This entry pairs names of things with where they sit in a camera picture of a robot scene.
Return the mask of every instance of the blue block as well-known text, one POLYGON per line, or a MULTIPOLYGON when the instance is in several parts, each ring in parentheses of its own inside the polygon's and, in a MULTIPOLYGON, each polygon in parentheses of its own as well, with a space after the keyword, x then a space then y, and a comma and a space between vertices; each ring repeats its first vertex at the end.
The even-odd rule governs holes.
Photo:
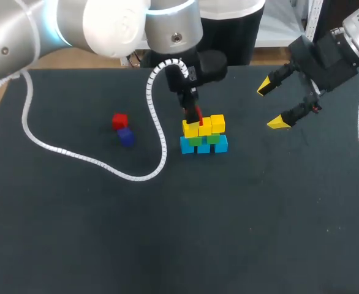
POLYGON ((117 134, 123 146, 132 147, 135 145, 135 141, 136 141, 135 135, 130 130, 130 128, 125 127, 123 129, 117 130, 117 134))
POLYGON ((221 135, 219 143, 215 145, 215 153, 224 153, 229 150, 229 143, 226 135, 221 135))
POLYGON ((208 154, 211 152, 211 145, 207 144, 206 137, 203 137, 203 143, 197 147, 197 153, 208 154))
POLYGON ((189 144, 189 140, 187 138, 181 137, 179 140, 180 140, 180 143, 181 143, 181 152, 182 152, 182 154, 194 153, 194 146, 191 146, 189 144))

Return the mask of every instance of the yellow block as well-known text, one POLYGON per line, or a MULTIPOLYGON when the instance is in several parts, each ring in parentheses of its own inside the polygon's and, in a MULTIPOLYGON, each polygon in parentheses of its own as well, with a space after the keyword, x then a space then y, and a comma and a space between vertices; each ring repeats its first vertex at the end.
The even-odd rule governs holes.
POLYGON ((264 88, 265 86, 269 85, 271 83, 270 78, 266 77, 266 79, 264 80, 264 82, 261 84, 260 88, 257 90, 257 93, 259 93, 261 96, 263 96, 263 94, 260 93, 260 90, 262 88, 264 88))
POLYGON ((182 128, 184 130, 185 138, 194 138, 198 137, 198 129, 192 129, 185 120, 182 121, 182 128))
POLYGON ((272 128, 272 129, 283 129, 284 127, 290 127, 288 124, 286 124, 283 119, 282 116, 279 115, 277 118, 272 119, 268 124, 268 127, 272 128))
POLYGON ((211 115, 212 134, 224 133, 226 123, 223 115, 211 115))
POLYGON ((200 121, 198 121, 198 122, 193 122, 193 123, 191 123, 191 124, 187 124, 188 126, 189 126, 189 128, 191 129, 191 130, 194 130, 194 129, 198 129, 198 127, 200 127, 200 121))
POLYGON ((198 127, 198 135, 200 137, 212 135, 211 118, 203 118, 203 125, 198 127))

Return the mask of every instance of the wooden floor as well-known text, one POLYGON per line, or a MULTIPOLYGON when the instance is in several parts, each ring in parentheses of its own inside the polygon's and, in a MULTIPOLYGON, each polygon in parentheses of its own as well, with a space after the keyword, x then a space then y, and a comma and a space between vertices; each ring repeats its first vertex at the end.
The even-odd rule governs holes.
MULTIPOLYGON (((283 64, 289 54, 286 48, 258 48, 254 53, 252 65, 283 64)), ((85 69, 85 68, 121 68, 118 59, 103 58, 76 48, 54 52, 37 63, 33 69, 85 69)), ((0 101, 7 85, 0 89, 0 101)))

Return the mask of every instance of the red block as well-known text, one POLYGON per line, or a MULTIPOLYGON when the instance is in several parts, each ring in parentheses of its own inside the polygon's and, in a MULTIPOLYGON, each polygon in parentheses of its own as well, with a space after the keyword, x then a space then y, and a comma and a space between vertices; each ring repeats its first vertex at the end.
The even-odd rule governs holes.
POLYGON ((128 127, 128 116, 116 113, 112 119, 113 129, 120 130, 128 127))
POLYGON ((198 115, 198 118, 200 119, 200 127, 203 126, 203 115, 202 115, 202 110, 200 109, 199 106, 196 106, 196 112, 198 115))

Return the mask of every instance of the block stack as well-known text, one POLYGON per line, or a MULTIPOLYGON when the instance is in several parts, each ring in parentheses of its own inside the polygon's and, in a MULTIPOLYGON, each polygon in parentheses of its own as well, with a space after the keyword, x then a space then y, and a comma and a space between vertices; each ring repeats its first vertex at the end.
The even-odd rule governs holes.
POLYGON ((111 121, 112 127, 117 131, 121 144, 125 147, 135 145, 135 135, 128 126, 127 115, 116 113, 111 121))
POLYGON ((225 132, 223 115, 211 115, 202 122, 187 124, 182 122, 184 136, 180 138, 182 154, 208 154, 227 152, 229 144, 225 132))

